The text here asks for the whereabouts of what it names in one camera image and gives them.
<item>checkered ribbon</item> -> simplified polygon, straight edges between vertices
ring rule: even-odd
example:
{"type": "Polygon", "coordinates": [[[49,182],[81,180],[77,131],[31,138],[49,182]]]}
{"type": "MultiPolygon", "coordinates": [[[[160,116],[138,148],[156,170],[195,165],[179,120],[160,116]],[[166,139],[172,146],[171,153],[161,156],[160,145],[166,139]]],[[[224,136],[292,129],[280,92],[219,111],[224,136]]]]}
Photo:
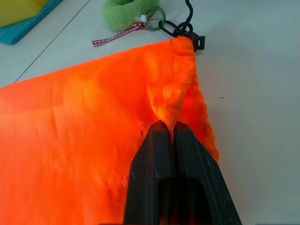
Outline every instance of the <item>checkered ribbon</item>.
{"type": "Polygon", "coordinates": [[[126,35],[126,34],[129,34],[129,33],[132,32],[132,31],[136,31],[136,30],[147,30],[147,28],[146,28],[145,25],[144,25],[143,23],[141,23],[141,22],[135,23],[135,24],[133,24],[133,26],[132,26],[131,28],[129,28],[129,29],[126,30],[126,31],[123,31],[123,32],[120,33],[120,34],[117,34],[117,35],[115,35],[115,36],[113,36],[113,37],[110,37],[110,38],[92,41],[92,44],[93,44],[95,47],[101,46],[101,45],[104,45],[104,44],[106,44],[106,43],[108,43],[108,42],[111,42],[111,41],[113,41],[113,40],[115,40],[115,39],[117,39],[117,38],[120,38],[120,37],[122,37],[122,36],[124,36],[124,35],[126,35]]]}

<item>orange fabric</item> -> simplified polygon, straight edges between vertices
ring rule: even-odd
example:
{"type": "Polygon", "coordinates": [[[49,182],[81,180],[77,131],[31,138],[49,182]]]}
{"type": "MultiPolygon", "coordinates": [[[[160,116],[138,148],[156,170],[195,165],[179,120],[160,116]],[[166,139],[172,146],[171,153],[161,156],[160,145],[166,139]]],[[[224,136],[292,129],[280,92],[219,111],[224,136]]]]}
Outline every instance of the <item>orange fabric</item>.
{"type": "Polygon", "coordinates": [[[0,89],[0,224],[121,223],[130,163],[159,119],[187,123],[218,161],[198,86],[180,37],[0,89]]]}

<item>keyring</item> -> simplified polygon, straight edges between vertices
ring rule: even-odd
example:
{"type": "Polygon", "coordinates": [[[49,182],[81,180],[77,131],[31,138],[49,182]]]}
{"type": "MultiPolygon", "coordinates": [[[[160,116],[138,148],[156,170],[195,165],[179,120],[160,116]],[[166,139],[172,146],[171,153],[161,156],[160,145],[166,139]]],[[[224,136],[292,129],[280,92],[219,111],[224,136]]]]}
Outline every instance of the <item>keyring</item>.
{"type": "MultiPolygon", "coordinates": [[[[161,22],[161,26],[163,26],[165,24],[165,12],[163,11],[163,9],[161,7],[159,7],[159,6],[154,6],[154,7],[148,8],[145,11],[144,15],[147,15],[150,11],[158,11],[158,12],[161,13],[161,15],[163,16],[163,19],[162,19],[162,22],[161,22]]],[[[158,27],[150,27],[147,22],[144,22],[144,25],[145,25],[145,27],[147,29],[149,29],[151,31],[160,30],[159,26],[158,27]]]]}

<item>white surface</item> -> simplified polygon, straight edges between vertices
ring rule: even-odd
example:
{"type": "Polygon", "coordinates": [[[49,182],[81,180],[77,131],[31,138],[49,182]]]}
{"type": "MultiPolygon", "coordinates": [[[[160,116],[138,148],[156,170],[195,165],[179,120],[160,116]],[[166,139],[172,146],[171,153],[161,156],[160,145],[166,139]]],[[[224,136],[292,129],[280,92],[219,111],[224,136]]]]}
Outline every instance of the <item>white surface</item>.
{"type": "Polygon", "coordinates": [[[16,45],[0,43],[0,87],[14,83],[88,0],[63,0],[16,45]]]}
{"type": "MultiPolygon", "coordinates": [[[[240,218],[244,225],[300,224],[300,1],[191,2],[194,30],[206,35],[206,49],[197,54],[200,88],[240,218]]],[[[184,21],[184,0],[169,3],[161,0],[167,19],[184,21]]],[[[101,20],[102,4],[91,0],[20,80],[169,39],[160,31],[137,31],[93,47],[92,40],[114,34],[101,20]]],[[[26,41],[34,46],[37,40],[26,41]]],[[[17,73],[13,67],[6,75],[17,73]]]]}

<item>blue cloth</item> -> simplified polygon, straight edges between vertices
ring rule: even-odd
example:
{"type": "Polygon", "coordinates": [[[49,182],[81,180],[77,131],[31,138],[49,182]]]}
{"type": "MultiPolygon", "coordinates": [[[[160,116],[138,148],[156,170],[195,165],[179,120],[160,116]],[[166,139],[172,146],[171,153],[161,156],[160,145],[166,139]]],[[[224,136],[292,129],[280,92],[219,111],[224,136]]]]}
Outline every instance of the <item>blue cloth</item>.
{"type": "Polygon", "coordinates": [[[0,42],[14,45],[40,22],[62,0],[48,0],[42,11],[35,17],[0,28],[0,42]]]}

